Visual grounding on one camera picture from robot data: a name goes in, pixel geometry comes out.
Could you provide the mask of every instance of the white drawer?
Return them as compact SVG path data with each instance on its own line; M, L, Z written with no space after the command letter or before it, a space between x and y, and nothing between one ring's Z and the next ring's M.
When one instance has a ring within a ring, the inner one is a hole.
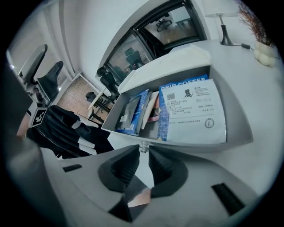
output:
M221 101L224 108L226 119L226 133L227 142L223 144L201 145L201 144L181 144L169 141L157 141L158 122L147 123L144 130L140 130L139 136L135 138L141 139L141 141L148 141L150 144L164 146L172 148L177 151L202 151L202 152L214 152L226 150L231 147L237 147L243 144L247 144L253 141L252 132L248 123L248 120L243 112L243 109L236 98L235 94L229 87L224 78L215 70L213 66L205 66L194 68L175 74L171 74L146 84L135 87L127 92L122 93L117 99L115 105L111 109L107 119L105 120L102 129L111 133L117 133L124 137L134 138L134 136L118 133L115 131L115 125L119 118L119 115L124 105L129 101L130 96L136 95L139 92L150 88L152 91L158 91L159 86L181 81L190 77L196 77L207 74L210 79L216 84L219 91Z

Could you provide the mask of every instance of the white table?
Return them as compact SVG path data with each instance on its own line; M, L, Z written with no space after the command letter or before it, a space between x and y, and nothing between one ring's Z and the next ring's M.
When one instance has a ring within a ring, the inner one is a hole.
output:
M88 110L90 110L91 108L93 108L93 105L99 100L99 98L103 95L104 91L107 88L105 87L97 96L96 98L92 101L92 103L90 104L90 106L88 107Z
M278 60L274 68L263 66L252 50L222 46L217 40L193 44L211 54L212 65L235 93L249 121L253 142L218 153L192 154L220 164L262 195L273 183L284 157L283 65ZM141 142L113 134L108 140L114 149Z

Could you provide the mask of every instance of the dried flower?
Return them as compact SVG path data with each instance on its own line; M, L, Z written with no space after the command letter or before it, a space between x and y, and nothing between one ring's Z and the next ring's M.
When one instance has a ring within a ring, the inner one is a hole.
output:
M257 18L253 11L245 3L243 3L243 1L237 0L237 3L239 4L238 13L241 17L240 21L249 27L257 41L273 47L274 42L266 34L261 21Z

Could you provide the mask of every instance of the qr code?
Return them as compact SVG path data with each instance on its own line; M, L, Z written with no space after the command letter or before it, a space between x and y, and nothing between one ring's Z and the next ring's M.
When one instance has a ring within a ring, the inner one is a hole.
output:
M168 94L168 100L176 99L174 93Z

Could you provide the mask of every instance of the table lamp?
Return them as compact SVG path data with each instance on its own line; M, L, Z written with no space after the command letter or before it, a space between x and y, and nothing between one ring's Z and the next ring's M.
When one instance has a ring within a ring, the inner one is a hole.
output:
M223 40L220 42L222 45L233 46L231 42L226 25L223 23L222 17L238 16L234 11L233 0L202 0L205 17L219 17L221 20L221 27L223 31Z

